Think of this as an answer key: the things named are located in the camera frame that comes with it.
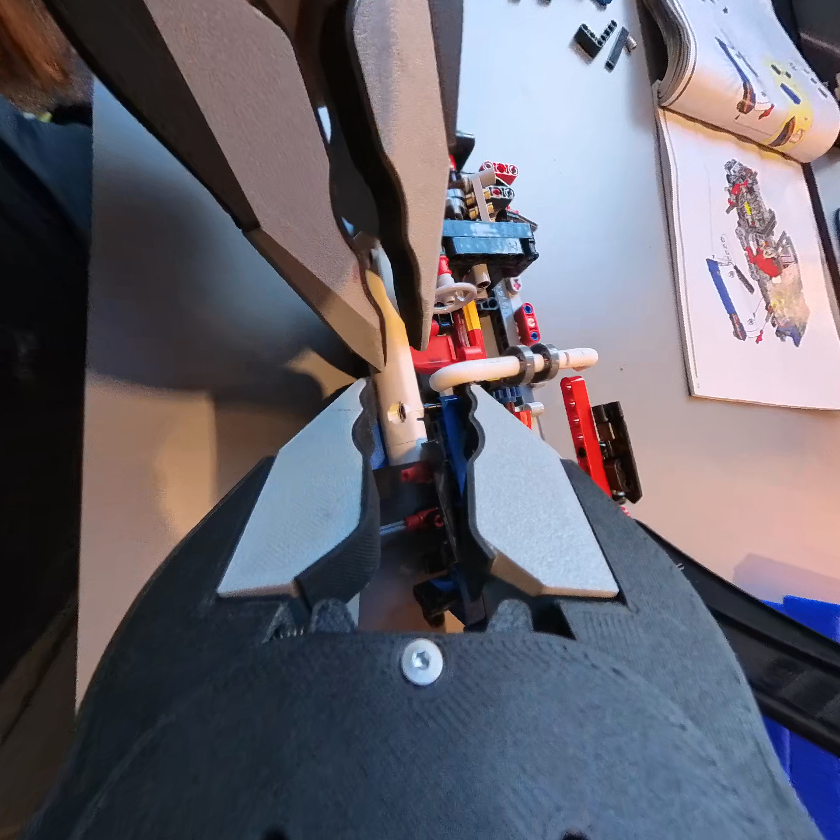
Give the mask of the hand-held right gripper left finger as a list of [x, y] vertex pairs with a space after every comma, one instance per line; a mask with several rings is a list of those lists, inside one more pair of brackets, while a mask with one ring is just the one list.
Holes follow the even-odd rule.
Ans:
[[218, 586], [224, 599], [351, 602], [381, 558], [375, 390], [345, 388], [277, 452]]

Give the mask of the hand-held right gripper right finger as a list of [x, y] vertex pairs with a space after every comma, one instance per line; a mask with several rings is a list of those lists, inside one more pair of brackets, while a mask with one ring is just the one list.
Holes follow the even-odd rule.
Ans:
[[477, 434], [465, 489], [489, 573], [530, 596], [619, 592], [560, 455], [480, 386], [465, 387]]

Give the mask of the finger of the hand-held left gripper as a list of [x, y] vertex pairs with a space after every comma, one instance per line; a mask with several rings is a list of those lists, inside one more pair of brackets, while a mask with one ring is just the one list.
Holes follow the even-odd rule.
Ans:
[[247, 238], [353, 352], [384, 368], [381, 314], [333, 212], [327, 147], [287, 34], [249, 2], [149, 6], [255, 216]]
[[448, 148], [428, 2], [353, 2], [350, 47], [383, 169], [374, 194], [408, 339], [425, 350], [438, 277]]

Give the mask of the toy brick vehicle model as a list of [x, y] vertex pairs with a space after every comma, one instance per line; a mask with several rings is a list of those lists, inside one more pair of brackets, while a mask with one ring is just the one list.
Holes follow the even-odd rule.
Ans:
[[[497, 348], [509, 351], [501, 296], [470, 303], [467, 313], [435, 316], [429, 349], [413, 351], [421, 396], [431, 396], [431, 374], [455, 362], [487, 357], [479, 316], [488, 316]], [[587, 475], [612, 503], [622, 507], [642, 497], [635, 458], [619, 402], [593, 406], [583, 377], [560, 381], [578, 470]], [[489, 602], [478, 583], [489, 580], [472, 573], [464, 557], [466, 543], [468, 464], [467, 409], [458, 395], [439, 395], [424, 405], [428, 443], [436, 451], [431, 481], [419, 485], [422, 508], [401, 521], [388, 522], [382, 534], [431, 532], [419, 554], [423, 574], [413, 585], [413, 598], [431, 627], [452, 616], [467, 627], [485, 622]], [[691, 559], [652, 529], [641, 526], [686, 577], [709, 614], [717, 621], [735, 654], [765, 718], [838, 756], [838, 642], [778, 612], [735, 584]]]

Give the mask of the white blue brick panel assembly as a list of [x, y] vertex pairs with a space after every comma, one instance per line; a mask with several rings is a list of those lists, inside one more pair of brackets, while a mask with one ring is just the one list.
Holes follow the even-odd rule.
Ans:
[[377, 401], [374, 429], [373, 471], [385, 467], [406, 470], [404, 480], [432, 479], [436, 451], [427, 439], [424, 402], [415, 374], [406, 326], [388, 290], [391, 264], [379, 241], [364, 232], [353, 236], [365, 269], [365, 282], [382, 316], [385, 364], [371, 380]]

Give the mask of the grey desk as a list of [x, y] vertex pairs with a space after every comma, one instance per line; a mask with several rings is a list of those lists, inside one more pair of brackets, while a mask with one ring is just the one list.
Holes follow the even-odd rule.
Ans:
[[[520, 168], [539, 224], [523, 288], [543, 336], [601, 355], [644, 497], [634, 513], [754, 595], [838, 603], [838, 413], [689, 397], [635, 2], [614, 71], [571, 47], [585, 2], [466, 2], [458, 126]], [[93, 96], [77, 698], [174, 546], [350, 363], [204, 188], [110, 92]]]

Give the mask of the small black brick connector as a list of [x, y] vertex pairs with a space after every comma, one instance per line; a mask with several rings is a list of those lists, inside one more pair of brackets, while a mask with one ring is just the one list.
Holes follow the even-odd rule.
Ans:
[[596, 33], [587, 24], [581, 24], [574, 33], [574, 43], [587, 59], [593, 60], [613, 36], [616, 27], [614, 19], [611, 19], [600, 33]]
[[622, 27], [619, 31], [605, 60], [605, 69], [613, 72], [623, 55], [631, 55], [637, 48], [636, 39], [630, 34], [629, 29]]

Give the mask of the open instruction booklet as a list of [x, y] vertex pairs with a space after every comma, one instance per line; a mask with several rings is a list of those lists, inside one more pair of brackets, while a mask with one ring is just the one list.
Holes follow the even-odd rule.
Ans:
[[837, 304], [805, 166], [838, 104], [770, 2], [646, 2], [689, 392], [837, 411]]

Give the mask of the blue plastic bin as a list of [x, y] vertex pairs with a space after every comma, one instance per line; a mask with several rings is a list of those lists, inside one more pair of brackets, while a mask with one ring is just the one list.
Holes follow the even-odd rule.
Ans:
[[[768, 602], [778, 612], [839, 641], [839, 606], [787, 595]], [[825, 839], [839, 838], [839, 759], [765, 717], [764, 725], [783, 771]]]

